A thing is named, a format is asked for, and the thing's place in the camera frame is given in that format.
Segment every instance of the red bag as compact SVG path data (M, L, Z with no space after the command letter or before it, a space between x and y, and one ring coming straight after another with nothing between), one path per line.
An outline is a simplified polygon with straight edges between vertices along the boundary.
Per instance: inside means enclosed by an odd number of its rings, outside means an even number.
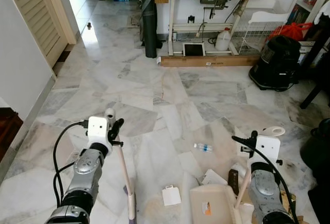
M290 25L284 25L282 30L277 33L278 30L281 29L281 27L276 28L275 31L268 37L268 40L270 40L272 37L277 36L277 35L283 35L286 37L290 37L293 40L296 41L303 41L304 40L304 35L303 35L303 30L309 29L313 26L313 23L305 23L305 24L296 24L292 23Z

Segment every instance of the white wire rack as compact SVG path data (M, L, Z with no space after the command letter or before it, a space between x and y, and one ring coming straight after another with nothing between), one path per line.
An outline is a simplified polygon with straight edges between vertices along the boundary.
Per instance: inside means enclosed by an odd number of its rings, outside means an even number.
M265 43L278 35L286 23L288 14L277 14L273 8L246 8L232 35L232 43L240 55L260 54Z

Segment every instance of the metal table leg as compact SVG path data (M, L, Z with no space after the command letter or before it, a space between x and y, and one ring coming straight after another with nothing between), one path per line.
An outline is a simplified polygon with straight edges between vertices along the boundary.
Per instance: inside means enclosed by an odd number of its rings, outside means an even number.
M173 34L174 5L175 5L175 0L171 0L170 1L170 24L169 24L169 56L173 56L172 34Z

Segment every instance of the black chair leg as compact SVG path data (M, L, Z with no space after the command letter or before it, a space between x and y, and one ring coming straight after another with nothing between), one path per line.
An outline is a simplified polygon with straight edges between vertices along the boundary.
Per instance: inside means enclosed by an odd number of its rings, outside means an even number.
M310 92L310 94L305 98L305 100L301 103L300 108L306 109L307 106L313 101L313 99L316 97L317 94L321 91L321 87L319 85L316 85L314 89Z

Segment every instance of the red object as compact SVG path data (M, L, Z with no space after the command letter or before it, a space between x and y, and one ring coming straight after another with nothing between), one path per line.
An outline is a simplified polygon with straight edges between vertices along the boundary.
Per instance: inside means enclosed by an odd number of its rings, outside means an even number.
M277 33L278 30L281 29L279 26L276 28L275 31L268 37L268 40L272 39L273 37L277 35L283 35L289 38L292 38L293 40L296 41L303 41L304 40L304 35L303 35L303 30L309 29L313 26L313 23L305 23L305 24L296 24L292 23L290 25L284 25L282 30Z

